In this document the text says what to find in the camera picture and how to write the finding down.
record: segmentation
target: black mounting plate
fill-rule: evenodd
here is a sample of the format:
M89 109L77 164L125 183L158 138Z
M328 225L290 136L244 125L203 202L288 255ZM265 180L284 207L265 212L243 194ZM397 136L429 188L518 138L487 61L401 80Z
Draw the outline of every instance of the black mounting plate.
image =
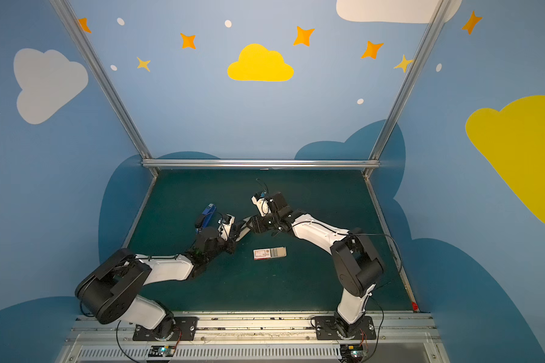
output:
M312 319L315 322L315 332L317 334L317 340L342 340L343 338L337 334L337 325L335 323L334 316L315 316ZM375 334L374 321L370 316L364 316L362 323L359 325L359 329L356 330L355 336L351 340L361 340L362 333L365 333L367 340L377 339Z
M182 336L180 338L180 330L174 328L174 334L166 340L166 342L175 342L180 338L180 341L184 340L194 340L196 335L196 326L198 318L195 316L174 316L175 327L179 328L182 331ZM135 333L133 333L134 342L158 342L157 339L153 337L152 331L144 328L141 325L135 326Z

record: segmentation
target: robotic arm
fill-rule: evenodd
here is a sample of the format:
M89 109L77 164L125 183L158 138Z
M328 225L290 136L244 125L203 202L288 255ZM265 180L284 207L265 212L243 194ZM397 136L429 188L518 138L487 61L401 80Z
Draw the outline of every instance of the robotic arm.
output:
M256 233L285 232L307 240L327 251L343 286L341 302L335 312L337 329L342 337L355 334L365 316L365 304L384 273L384 263L363 231L328 225L302 210L293 210L280 192L269 196L262 192L252 198L260 215L250 218L247 226Z
M158 340L168 340L175 330L174 316L159 301L138 295L144 285L194 279L220 253L233 254L248 231L284 232L331 254L343 286L335 312L337 329L343 338L355 335L365 315L367 299L384 272L384 263L370 239L361 229L336 228L302 210L293 210L280 192L271 196L266 192L255 194L252 201L259 215L239 222L230 214L223 215L218 229L200 229L205 217L200 216L194 244L182 254L150 257L128 249L116 251L77 286L75 295L102 324L121 319L143 326Z

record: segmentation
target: white cloud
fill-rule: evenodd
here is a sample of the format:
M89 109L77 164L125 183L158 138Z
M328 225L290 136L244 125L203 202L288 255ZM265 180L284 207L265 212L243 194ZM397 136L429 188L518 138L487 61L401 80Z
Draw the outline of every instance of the white cloud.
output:
M48 120L59 108L78 95L89 81L87 70L69 62L61 53L20 49L15 55L15 77L22 88L16 106L29 124Z
M450 20L462 0L451 0L444 21ZM337 0L337 14L349 21L429 23L438 0Z

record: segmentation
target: green mat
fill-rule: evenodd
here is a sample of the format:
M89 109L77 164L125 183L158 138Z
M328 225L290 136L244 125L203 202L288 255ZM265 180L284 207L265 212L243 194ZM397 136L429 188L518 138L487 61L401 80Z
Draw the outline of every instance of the green mat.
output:
M220 213L244 219L257 213L250 201L262 190L281 191L293 208L338 228L360 227L383 233L359 171L163 170L141 215L129 248L136 253L169 255L192 245L196 217L209 203ZM217 225L213 218L211 225ZM383 237L372 237L385 259L386 273L375 298L386 310L411 310L406 290ZM286 247L287 256L254 261L253 250ZM306 311L335 310L343 288L331 256L287 234L249 233L234 255L220 254L195 280L147 285L140 293L172 310ZM376 310L373 301L367 309Z

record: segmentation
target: yellow star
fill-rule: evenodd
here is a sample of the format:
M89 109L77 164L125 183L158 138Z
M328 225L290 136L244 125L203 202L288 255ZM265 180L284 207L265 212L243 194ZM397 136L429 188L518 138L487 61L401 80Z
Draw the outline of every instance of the yellow star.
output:
M362 55L362 59L365 57L372 57L375 59L375 57L378 56L378 50L381 48L382 44L373 44L372 42L367 42L367 49L365 50L365 53Z
M314 29L303 30L297 27L297 39L295 40L295 43L293 45L305 44L308 47L309 38L311 37L311 34L313 33L313 31Z
M79 24L84 31L86 31L87 33L91 32L91 29L89 29L89 27L87 26L87 18L79 19Z
M408 67L408 64L414 62L414 60L413 60L413 59L407 60L405 54L402 55L401 58L402 58L401 63L400 63L399 65L395 66L394 69L396 69L396 68L401 68L401 69L404 70L404 73L405 73L405 72L406 72L406 69L407 69L407 67Z
M139 65L137 66L137 68L145 68L147 69L147 71L149 72L149 68L147 68L147 64L149 62L151 62L151 60L147 61L147 62L144 62L142 61L141 59L139 59L139 57L137 57L137 60L139 61Z
M196 46L194 45L194 38L196 38L196 35L190 35L187 37L186 35L180 33L183 39L182 49L185 47L190 47L192 49L196 49Z
M474 15L474 11L472 12L472 15L470 16L470 19L468 19L468 22L462 27L464 30L468 30L468 34L470 35L472 33L472 29L474 29L474 25L477 25L477 23L482 19L482 17L478 17Z

